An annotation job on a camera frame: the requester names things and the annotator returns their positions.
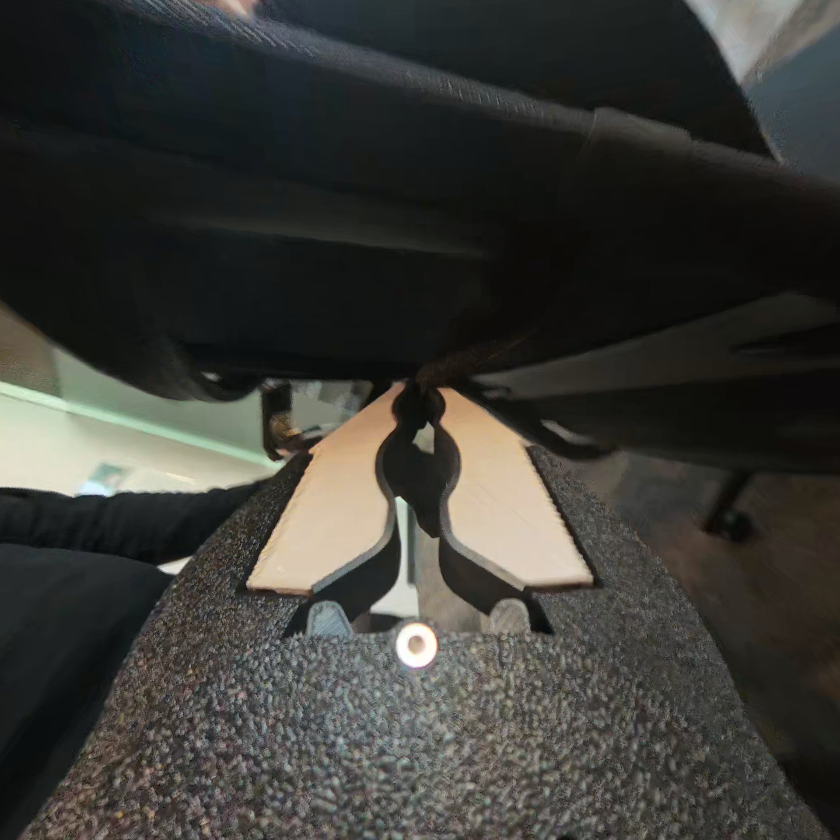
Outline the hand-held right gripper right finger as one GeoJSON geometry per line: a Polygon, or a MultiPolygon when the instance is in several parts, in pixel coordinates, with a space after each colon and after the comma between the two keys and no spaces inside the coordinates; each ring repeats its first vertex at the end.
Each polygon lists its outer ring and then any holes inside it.
{"type": "Polygon", "coordinates": [[[595,574],[520,433],[452,388],[434,397],[443,477],[439,566],[485,615],[504,600],[539,614],[537,595],[591,589],[595,574]]]}

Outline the black office chair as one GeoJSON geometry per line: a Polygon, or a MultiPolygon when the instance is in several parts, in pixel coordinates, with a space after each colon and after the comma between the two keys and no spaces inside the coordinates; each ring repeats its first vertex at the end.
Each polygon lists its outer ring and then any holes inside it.
{"type": "Polygon", "coordinates": [[[2,2],[1,99],[2,303],[126,385],[838,475],[838,184],[691,2],[2,2]]]}

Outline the person's left forearm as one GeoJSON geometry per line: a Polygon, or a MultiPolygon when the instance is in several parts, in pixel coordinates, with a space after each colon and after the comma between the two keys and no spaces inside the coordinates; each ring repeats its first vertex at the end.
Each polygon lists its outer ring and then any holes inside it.
{"type": "Polygon", "coordinates": [[[1,542],[99,553],[162,565],[189,557],[268,479],[203,492],[120,492],[70,497],[1,490],[1,542]]]}

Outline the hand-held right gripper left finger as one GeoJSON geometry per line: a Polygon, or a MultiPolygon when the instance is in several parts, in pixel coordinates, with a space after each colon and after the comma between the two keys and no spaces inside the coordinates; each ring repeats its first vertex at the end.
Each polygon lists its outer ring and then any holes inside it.
{"type": "Polygon", "coordinates": [[[249,592],[368,612],[396,583],[401,541],[384,459],[398,438],[393,384],[311,450],[247,579],[249,592]]]}

